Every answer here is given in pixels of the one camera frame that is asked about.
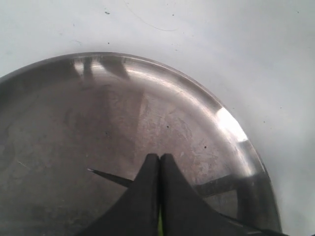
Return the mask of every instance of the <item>white background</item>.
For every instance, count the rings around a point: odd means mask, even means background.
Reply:
[[[283,231],[315,233],[315,1],[0,0],[0,26],[0,76],[110,51],[193,77],[260,153]]]

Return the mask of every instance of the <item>metal surface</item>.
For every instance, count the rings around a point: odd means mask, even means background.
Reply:
[[[71,235],[172,153],[219,212],[280,230],[269,177],[232,115],[184,74],[114,53],[42,61],[0,79],[0,234]]]

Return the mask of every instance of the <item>white surface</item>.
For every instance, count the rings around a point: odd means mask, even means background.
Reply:
[[[87,51],[190,75],[260,153],[283,231],[307,236],[315,233],[314,15],[312,0],[1,0],[0,76]]]

